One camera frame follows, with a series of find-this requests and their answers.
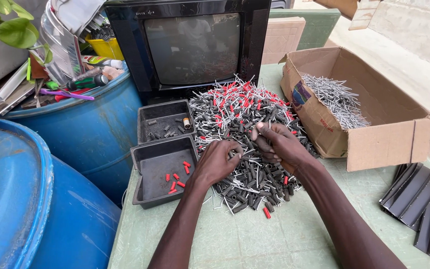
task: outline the blue barrel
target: blue barrel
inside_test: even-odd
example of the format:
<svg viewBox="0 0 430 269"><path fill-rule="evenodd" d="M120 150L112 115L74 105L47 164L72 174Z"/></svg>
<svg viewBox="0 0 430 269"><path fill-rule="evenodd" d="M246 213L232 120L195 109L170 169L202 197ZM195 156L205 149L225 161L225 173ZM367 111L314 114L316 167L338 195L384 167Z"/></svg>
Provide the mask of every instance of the blue barrel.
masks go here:
<svg viewBox="0 0 430 269"><path fill-rule="evenodd" d="M3 118L36 131L51 153L94 183L120 206L137 146L137 110L142 106L126 71L104 87L88 92L94 101L69 98Z"/></svg>
<svg viewBox="0 0 430 269"><path fill-rule="evenodd" d="M22 125L0 120L0 268L106 268L120 209Z"/></svg>

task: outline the green plant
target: green plant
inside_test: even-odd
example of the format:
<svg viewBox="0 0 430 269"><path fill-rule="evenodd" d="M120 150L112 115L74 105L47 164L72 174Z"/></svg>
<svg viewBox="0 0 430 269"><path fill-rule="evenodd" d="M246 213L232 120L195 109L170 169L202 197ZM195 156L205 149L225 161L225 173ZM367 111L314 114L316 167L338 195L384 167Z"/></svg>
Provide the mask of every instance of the green plant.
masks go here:
<svg viewBox="0 0 430 269"><path fill-rule="evenodd" d="M0 14L8 15L12 10L18 15L18 18L3 21L0 15L0 40L15 48L34 50L43 47L45 50L44 63L51 62L53 54L47 43L41 46L34 46L39 38L39 32L30 22L34 20L33 15L13 0L0 0Z"/></svg>

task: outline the black plastic tray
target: black plastic tray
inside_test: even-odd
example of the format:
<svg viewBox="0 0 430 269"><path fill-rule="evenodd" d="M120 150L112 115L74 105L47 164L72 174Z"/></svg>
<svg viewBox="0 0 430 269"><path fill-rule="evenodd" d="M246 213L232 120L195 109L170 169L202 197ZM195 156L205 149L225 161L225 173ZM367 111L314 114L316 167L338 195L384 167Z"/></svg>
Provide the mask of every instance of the black plastic tray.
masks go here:
<svg viewBox="0 0 430 269"><path fill-rule="evenodd" d="M140 204L143 209L171 202L182 198L183 188L176 185L176 192L168 194L173 181L173 174L186 183L198 162L194 140L191 135L178 136L172 139L154 142L130 149L136 169L142 175L132 199L132 204ZM183 161L191 167L190 175L185 173ZM165 175L170 174L170 181Z"/></svg>
<svg viewBox="0 0 430 269"><path fill-rule="evenodd" d="M187 99L140 107L137 120L137 144L142 145L170 139L171 137L163 137L166 133L163 129L167 125L171 126L170 131L175 131L176 134L183 135L183 133L177 128L177 126L181 126L183 128L183 123L175 121L176 119L183 118L189 118L190 124L192 125L190 129L184 129L185 135L195 134L194 120L190 115L190 108L188 106ZM157 120L157 123L149 125L148 121L151 120ZM158 133L162 137L151 141L149 133Z"/></svg>

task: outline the yellow container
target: yellow container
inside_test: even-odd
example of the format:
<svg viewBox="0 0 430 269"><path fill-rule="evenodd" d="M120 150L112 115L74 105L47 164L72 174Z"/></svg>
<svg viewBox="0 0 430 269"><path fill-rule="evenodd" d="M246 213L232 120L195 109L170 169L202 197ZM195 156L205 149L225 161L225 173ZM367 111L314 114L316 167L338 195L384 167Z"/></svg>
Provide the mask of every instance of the yellow container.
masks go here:
<svg viewBox="0 0 430 269"><path fill-rule="evenodd" d="M117 43L117 39L115 38L104 41L103 39L90 39L90 35L87 35L85 40L91 44L98 56L116 60L124 59L122 52L120 51L119 44Z"/></svg>

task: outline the crt television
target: crt television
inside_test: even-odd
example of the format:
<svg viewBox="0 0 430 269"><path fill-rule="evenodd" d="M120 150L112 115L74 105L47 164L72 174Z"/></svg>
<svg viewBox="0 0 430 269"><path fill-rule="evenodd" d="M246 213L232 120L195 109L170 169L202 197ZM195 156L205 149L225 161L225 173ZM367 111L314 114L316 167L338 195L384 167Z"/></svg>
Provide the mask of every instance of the crt television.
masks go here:
<svg viewBox="0 0 430 269"><path fill-rule="evenodd" d="M104 4L143 102L215 81L258 81L271 0L109 0Z"/></svg>

